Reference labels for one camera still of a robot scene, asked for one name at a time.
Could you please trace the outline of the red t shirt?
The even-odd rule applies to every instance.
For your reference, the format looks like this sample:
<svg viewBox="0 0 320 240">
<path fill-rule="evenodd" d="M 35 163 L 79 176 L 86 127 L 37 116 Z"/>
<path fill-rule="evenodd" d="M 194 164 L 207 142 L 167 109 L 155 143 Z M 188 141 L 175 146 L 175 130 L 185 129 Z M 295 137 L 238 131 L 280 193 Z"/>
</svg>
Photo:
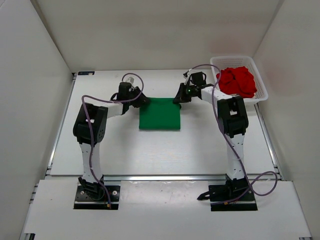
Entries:
<svg viewBox="0 0 320 240">
<path fill-rule="evenodd" d="M 227 95 L 239 95 L 251 99 L 257 92 L 254 76 L 245 66 L 223 69 L 221 76 L 217 73 L 216 78 L 220 78 L 218 82 L 220 91 Z"/>
</svg>

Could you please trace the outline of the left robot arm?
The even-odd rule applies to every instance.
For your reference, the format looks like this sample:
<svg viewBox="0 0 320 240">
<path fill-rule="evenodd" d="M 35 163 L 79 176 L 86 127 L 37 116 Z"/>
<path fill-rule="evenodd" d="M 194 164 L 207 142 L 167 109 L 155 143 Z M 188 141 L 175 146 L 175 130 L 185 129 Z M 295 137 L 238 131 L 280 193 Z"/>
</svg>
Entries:
<svg viewBox="0 0 320 240">
<path fill-rule="evenodd" d="M 93 200 L 100 200 L 105 194 L 105 188 L 101 185 L 100 143 L 106 133 L 107 119 L 124 115 L 131 106 L 146 107 L 150 102 L 151 99 L 130 82 L 121 82 L 118 92 L 109 101 L 103 100 L 103 105 L 82 102 L 73 126 L 73 135 L 82 152 L 83 175 L 79 183 L 84 187 L 89 186 L 87 194 Z"/>
</svg>

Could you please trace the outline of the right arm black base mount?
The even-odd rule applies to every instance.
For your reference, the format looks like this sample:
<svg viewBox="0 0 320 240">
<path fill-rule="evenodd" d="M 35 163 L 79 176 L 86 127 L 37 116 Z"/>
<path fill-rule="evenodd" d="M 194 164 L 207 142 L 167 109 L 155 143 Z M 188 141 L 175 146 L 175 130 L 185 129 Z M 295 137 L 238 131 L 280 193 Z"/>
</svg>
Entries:
<svg viewBox="0 0 320 240">
<path fill-rule="evenodd" d="M 197 197 L 198 201 L 210 201 L 212 212 L 257 211 L 254 193 L 250 190 L 245 178 L 227 179 L 225 184 L 209 185 L 208 191 Z"/>
</svg>

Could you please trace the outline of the green t shirt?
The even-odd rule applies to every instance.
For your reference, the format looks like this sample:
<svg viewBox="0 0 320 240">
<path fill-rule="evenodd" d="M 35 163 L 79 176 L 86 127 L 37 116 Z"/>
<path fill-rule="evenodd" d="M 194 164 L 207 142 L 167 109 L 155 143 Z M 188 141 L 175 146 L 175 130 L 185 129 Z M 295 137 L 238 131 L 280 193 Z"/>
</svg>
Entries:
<svg viewBox="0 0 320 240">
<path fill-rule="evenodd" d="M 172 98 L 151 97 L 147 105 L 139 108 L 139 129 L 142 131 L 179 131 L 181 105 Z"/>
</svg>

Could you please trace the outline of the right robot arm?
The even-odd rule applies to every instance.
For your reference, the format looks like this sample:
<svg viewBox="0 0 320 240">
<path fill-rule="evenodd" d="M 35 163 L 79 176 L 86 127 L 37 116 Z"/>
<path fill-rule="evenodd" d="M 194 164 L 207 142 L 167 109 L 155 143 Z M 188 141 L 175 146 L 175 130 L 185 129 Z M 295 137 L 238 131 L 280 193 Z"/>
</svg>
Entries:
<svg viewBox="0 0 320 240">
<path fill-rule="evenodd" d="M 214 84 L 207 83 L 204 72 L 187 71 L 183 77 L 185 82 L 179 85 L 173 103 L 189 103 L 197 97 L 212 105 L 218 128 L 226 140 L 226 175 L 231 181 L 244 179 L 244 138 L 249 126 L 244 99 L 239 95 L 226 94 L 216 89 Z"/>
</svg>

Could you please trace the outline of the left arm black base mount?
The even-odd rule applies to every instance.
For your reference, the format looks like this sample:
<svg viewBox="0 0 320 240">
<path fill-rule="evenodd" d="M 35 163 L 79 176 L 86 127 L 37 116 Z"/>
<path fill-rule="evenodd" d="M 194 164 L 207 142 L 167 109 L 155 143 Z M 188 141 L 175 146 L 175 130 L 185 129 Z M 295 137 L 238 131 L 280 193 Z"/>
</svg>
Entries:
<svg viewBox="0 0 320 240">
<path fill-rule="evenodd" d="M 74 197 L 75 210 L 118 210 L 121 186 L 105 185 L 106 190 L 97 182 L 91 183 L 78 178 L 78 186 Z"/>
</svg>

